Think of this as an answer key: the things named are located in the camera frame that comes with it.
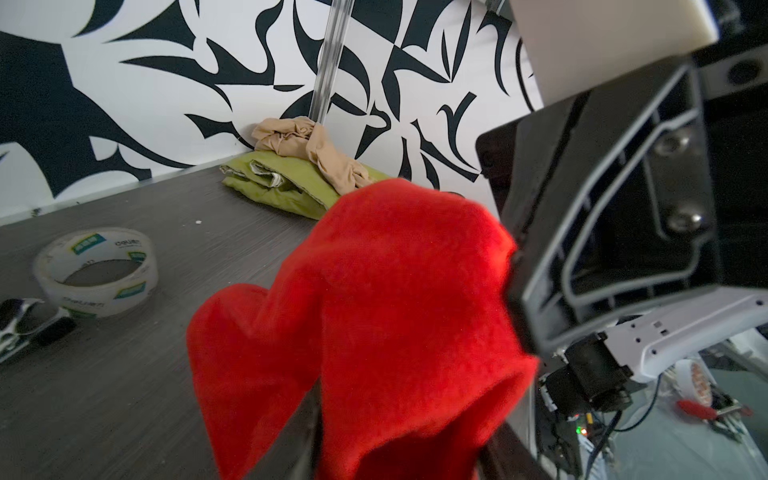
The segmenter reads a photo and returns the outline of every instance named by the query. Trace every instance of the table surface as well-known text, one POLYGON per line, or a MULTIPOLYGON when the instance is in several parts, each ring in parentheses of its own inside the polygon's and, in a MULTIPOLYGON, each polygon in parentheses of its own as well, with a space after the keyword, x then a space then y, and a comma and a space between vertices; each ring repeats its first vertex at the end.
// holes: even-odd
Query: table surface
POLYGON ((271 286, 313 220, 256 205, 207 169, 0 227, 0 300, 43 296, 31 274, 55 238, 126 227, 155 246, 160 282, 135 309, 0 364, 0 478, 218 478, 185 332, 232 283, 271 286))

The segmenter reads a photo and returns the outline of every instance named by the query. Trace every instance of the wallpaper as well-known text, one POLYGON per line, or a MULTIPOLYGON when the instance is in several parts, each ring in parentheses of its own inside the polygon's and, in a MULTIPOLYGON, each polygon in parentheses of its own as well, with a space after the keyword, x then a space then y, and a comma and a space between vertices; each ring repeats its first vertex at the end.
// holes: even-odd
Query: wallpaper
POLYGON ((334 144, 495 211, 475 141, 541 107, 515 26, 470 0, 356 0, 344 45, 334 93, 343 102, 325 122, 334 144))
MULTIPOLYGON (((248 151, 259 121, 308 114, 329 4, 2 2, 0 218, 248 151)), ((357 0, 325 123, 349 156, 492 207, 475 139, 540 106, 514 25, 483 4, 357 0)))

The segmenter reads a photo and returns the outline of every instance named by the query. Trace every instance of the beige cloth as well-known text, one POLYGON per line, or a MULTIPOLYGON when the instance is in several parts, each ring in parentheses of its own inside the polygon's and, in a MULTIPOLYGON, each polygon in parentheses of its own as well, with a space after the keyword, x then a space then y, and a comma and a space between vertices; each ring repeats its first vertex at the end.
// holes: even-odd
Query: beige cloth
POLYGON ((283 157, 302 158, 317 165, 339 195, 374 181, 360 162, 333 147, 324 126, 307 117, 267 118, 256 126, 252 135, 257 141, 256 150, 271 150, 283 157))

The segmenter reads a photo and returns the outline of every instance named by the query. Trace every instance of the clear adhesive tape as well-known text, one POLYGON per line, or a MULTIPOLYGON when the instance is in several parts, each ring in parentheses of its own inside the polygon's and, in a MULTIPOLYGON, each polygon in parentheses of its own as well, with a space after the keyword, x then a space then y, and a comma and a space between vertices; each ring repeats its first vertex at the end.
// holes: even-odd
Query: clear adhesive tape
POLYGON ((83 230, 55 240, 35 258, 32 272, 52 303, 81 319, 124 312, 147 299, 157 285, 152 242, 142 233, 119 227, 83 230), (105 260, 133 260, 141 265, 119 280, 101 285, 62 283, 74 272, 105 260))

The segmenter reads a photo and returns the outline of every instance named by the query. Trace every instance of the green cloth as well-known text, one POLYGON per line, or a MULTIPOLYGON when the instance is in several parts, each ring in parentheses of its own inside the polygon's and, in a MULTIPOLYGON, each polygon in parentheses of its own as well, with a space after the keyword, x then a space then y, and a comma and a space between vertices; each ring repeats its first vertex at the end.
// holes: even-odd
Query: green cloth
MULTIPOLYGON (((374 180, 388 175, 366 166, 374 180)), ((281 157, 272 151, 252 151, 222 164, 227 176, 222 183, 254 202, 271 205, 304 217, 319 220, 339 199, 312 162, 281 157)))

